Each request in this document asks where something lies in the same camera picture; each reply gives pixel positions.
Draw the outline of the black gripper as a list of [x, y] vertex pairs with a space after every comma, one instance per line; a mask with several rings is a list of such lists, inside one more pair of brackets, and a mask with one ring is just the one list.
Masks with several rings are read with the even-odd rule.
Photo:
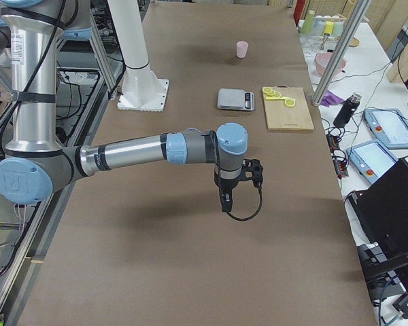
[[216, 171], [214, 173], [214, 182], [219, 189], [222, 212], [230, 213], [232, 210], [233, 189], [237, 187], [239, 178], [224, 179]]

